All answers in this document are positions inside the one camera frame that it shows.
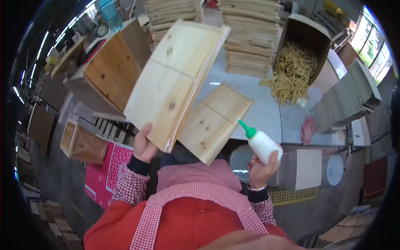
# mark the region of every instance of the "glue bottle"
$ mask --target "glue bottle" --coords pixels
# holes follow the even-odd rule
[[[242,120],[239,120],[239,123],[246,130],[249,146],[265,166],[275,150],[278,150],[278,161],[282,158],[283,150],[269,136],[255,128],[249,128]]]

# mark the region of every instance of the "bottle lid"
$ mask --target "bottle lid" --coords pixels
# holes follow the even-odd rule
[[[257,130],[255,128],[249,128],[249,126],[246,125],[242,120],[239,120],[240,125],[246,130],[246,137],[247,138],[252,138],[256,133]]]

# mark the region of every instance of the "hand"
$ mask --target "hand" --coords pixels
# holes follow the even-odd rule
[[[275,150],[268,160],[268,164],[264,164],[260,159],[253,155],[251,159],[252,167],[250,168],[250,187],[251,188],[263,188],[271,178],[271,176],[280,167],[280,161],[278,161],[278,150]]]
[[[151,159],[156,156],[158,151],[157,147],[146,138],[150,130],[151,122],[148,122],[135,136],[135,141],[133,143],[133,155],[137,159],[147,163],[150,163]]]

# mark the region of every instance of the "yellow basket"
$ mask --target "yellow basket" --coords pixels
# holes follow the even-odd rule
[[[297,191],[286,190],[279,187],[268,187],[267,191],[272,204],[274,206],[279,206],[315,198],[318,193],[318,187]]]

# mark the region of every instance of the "silver bracelet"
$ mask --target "silver bracelet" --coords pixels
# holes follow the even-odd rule
[[[262,191],[262,190],[264,190],[266,188],[267,188],[267,184],[265,184],[265,186],[263,186],[262,188],[251,188],[250,184],[247,184],[247,189],[249,191],[260,192],[260,191]]]

